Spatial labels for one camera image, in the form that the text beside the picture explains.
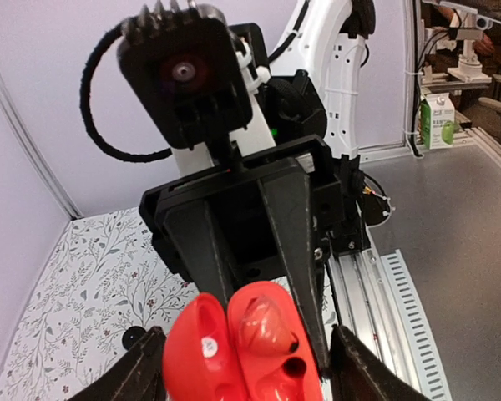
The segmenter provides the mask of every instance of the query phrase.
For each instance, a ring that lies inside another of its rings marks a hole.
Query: cable
[[[102,59],[104,54],[121,36],[121,24],[119,24],[109,32],[107,32],[102,37],[102,39],[100,39],[99,43],[94,48],[93,52],[89,55],[89,59],[85,64],[85,69],[83,70],[82,75],[82,84],[80,86],[80,111],[82,112],[85,129],[87,130],[87,133],[93,140],[93,142],[106,155],[114,157],[115,159],[127,161],[130,163],[149,163],[151,161],[166,159],[171,156],[171,149],[161,150],[160,152],[155,152],[150,155],[132,155],[130,153],[115,149],[112,145],[106,142],[102,136],[100,136],[96,126],[94,125],[90,104],[91,81],[93,80],[94,71],[99,66],[100,60]]]
[[[415,0],[412,2],[413,5],[413,11],[414,11],[414,18],[413,18],[413,28],[414,28],[414,64],[417,63],[418,61],[418,55],[419,55],[419,43],[418,43],[418,1]],[[417,86],[419,85],[419,80],[417,75],[413,75],[412,79],[414,80],[414,103],[413,103],[413,108],[412,108],[412,124],[410,126],[410,132],[414,132],[416,130],[416,117],[418,115],[418,99],[421,98],[421,96],[417,96],[418,90]],[[407,136],[407,141],[410,144],[410,148],[412,149],[412,152],[414,153],[414,156],[416,157],[421,157],[421,154],[419,153],[418,147],[416,146],[416,140],[414,138],[414,135],[408,135]]]
[[[453,9],[454,13],[457,14],[457,17],[458,17],[458,27],[461,28],[462,27],[462,17],[460,17],[460,14],[458,13],[457,9],[454,8]]]
[[[427,54],[430,54],[433,51],[434,46],[436,43],[438,43],[438,40],[444,38],[448,34],[448,29],[445,29],[443,31],[438,31],[436,32],[433,36],[430,37],[430,39],[425,43],[425,46],[423,47],[423,51],[421,52],[421,55],[417,59],[416,63],[416,71],[419,71],[421,67],[423,66],[423,60],[425,59],[425,56]]]
[[[360,207],[360,246],[362,250],[366,249],[366,230],[364,227],[367,226],[366,224],[366,198],[364,198],[364,195],[360,197],[360,200],[358,201],[358,206]]]
[[[368,61],[369,61],[369,46],[367,46],[367,43],[366,43],[366,59],[364,59],[363,63],[360,64],[360,68],[362,68],[364,65],[366,65]]]
[[[275,51],[269,56],[269,63],[274,62],[277,58],[279,58],[286,50],[290,47],[291,43],[295,40],[299,29],[301,28],[302,22],[304,21],[304,17],[306,16],[306,12],[308,11],[308,7],[310,6],[310,0],[305,0],[302,4],[301,11],[299,12],[299,16],[295,21],[295,25],[293,26],[293,32],[291,32],[286,40],[282,42],[282,44],[275,49]]]
[[[375,180],[373,177],[371,177],[368,173],[364,172],[364,175],[368,180],[370,180],[373,184],[375,184],[375,186],[378,188],[379,191],[381,191],[381,195],[387,198],[386,191],[384,190],[384,188],[382,188],[382,185],[380,185],[378,181]]]

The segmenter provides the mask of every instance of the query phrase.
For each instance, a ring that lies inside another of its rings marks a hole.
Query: gray table surface
[[[404,255],[453,399],[501,400],[501,169],[477,145],[362,168],[397,207],[372,234]]]

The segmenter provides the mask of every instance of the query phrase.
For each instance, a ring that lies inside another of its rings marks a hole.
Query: floral patterned surface
[[[170,330],[198,292],[169,272],[149,242],[136,209],[69,225],[14,335],[0,377],[0,401],[68,399],[124,355],[121,337],[127,328]],[[287,287],[285,279],[277,281]],[[327,286],[328,337],[336,322],[331,305]]]

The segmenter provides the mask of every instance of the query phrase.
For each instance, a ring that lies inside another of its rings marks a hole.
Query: white wall
[[[131,165],[103,155],[85,134],[78,110],[80,75],[90,51],[105,30],[137,13],[142,3],[0,1],[0,70],[33,138],[85,215],[136,206],[144,190],[177,176],[172,159]],[[258,23],[271,51],[296,0],[206,3],[223,10],[229,23]],[[369,42],[372,58],[362,70],[357,113],[362,146],[401,140],[403,26],[402,2],[377,0],[377,33]],[[93,105],[99,131],[111,144],[138,153],[166,147],[120,75],[114,49],[95,75]]]
[[[67,221],[0,111],[0,368],[28,297]]]
[[[356,132],[361,147],[401,143],[404,126],[404,2],[374,2],[377,28],[367,41],[371,55],[360,71],[357,103]]]

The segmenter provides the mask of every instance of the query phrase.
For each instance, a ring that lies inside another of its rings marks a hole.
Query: white cable tray
[[[381,259],[410,342],[422,393],[433,401],[451,401],[438,348],[402,254],[397,250]]]

